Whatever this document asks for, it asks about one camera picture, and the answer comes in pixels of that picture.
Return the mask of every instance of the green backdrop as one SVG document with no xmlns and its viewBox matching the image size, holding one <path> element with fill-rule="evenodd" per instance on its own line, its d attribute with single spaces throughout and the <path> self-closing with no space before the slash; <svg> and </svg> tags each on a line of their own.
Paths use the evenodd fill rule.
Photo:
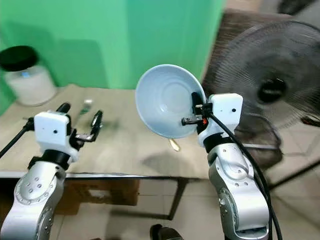
<svg viewBox="0 0 320 240">
<path fill-rule="evenodd" d="M 0 0 L 0 49 L 34 47 L 57 86 L 134 89 L 159 64 L 201 77 L 224 0 Z M 0 79 L 0 114 L 14 96 Z"/>
</svg>

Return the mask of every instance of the plastic jar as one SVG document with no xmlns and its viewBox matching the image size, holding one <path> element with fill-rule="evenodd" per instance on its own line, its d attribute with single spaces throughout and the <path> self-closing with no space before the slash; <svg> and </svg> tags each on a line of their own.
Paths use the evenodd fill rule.
<svg viewBox="0 0 320 240">
<path fill-rule="evenodd" d="M 13 46 L 0 52 L 0 67 L 7 71 L 4 79 L 23 105 L 41 105 L 57 93 L 49 72 L 38 61 L 30 46 Z"/>
</svg>

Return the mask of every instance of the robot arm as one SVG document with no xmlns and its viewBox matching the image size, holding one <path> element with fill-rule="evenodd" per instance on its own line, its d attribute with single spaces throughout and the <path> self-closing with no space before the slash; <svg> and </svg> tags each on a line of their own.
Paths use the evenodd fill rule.
<svg viewBox="0 0 320 240">
<path fill-rule="evenodd" d="M 198 124 L 198 142 L 208 153 L 209 180 L 218 193 L 221 223 L 228 240 L 266 240 L 269 208 L 257 187 L 254 169 L 239 147 L 207 113 L 213 113 L 231 132 L 239 124 L 243 99 L 235 93 L 211 95 L 202 104 L 192 94 L 195 117 L 182 125 Z"/>
<path fill-rule="evenodd" d="M 54 211 L 64 191 L 65 171 L 78 160 L 84 142 L 96 140 L 103 115 L 98 111 L 94 116 L 90 134 L 77 134 L 66 114 L 69 108 L 64 103 L 57 112 L 41 112 L 34 119 L 29 118 L 34 122 L 30 129 L 35 131 L 43 155 L 32 158 L 29 171 L 15 186 L 12 208 L 2 224 L 1 240 L 49 239 Z"/>
</svg>

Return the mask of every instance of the white container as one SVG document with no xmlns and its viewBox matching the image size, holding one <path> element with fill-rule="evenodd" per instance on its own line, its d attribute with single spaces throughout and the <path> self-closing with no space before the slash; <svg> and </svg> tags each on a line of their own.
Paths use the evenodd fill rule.
<svg viewBox="0 0 320 240">
<path fill-rule="evenodd" d="M 41 105 L 57 93 L 48 71 L 40 65 L 22 71 L 6 72 L 4 79 L 14 91 L 17 101 L 23 105 Z"/>
</svg>

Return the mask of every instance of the table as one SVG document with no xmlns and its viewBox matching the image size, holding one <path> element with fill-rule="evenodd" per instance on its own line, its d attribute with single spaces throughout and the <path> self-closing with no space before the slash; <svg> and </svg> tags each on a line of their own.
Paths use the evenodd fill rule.
<svg viewBox="0 0 320 240">
<path fill-rule="evenodd" d="M 92 99 L 91 110 L 79 116 L 85 99 Z M 39 112 L 55 110 L 69 102 L 68 114 L 78 133 L 89 132 L 97 112 L 103 111 L 103 127 L 97 141 L 86 143 L 79 160 L 67 170 L 67 178 L 138 178 L 171 179 L 177 190 L 168 219 L 174 217 L 189 180 L 208 179 L 207 153 L 198 145 L 197 135 L 178 139 L 181 151 L 174 151 L 169 141 L 151 132 L 140 120 L 135 106 L 135 91 L 105 88 L 83 88 L 73 84 L 60 89 L 41 106 L 13 103 L 0 116 L 0 146 L 4 147 L 26 123 L 24 118 Z M 33 156 L 40 156 L 34 132 L 27 132 L 0 160 L 0 178 L 20 178 Z"/>
</svg>

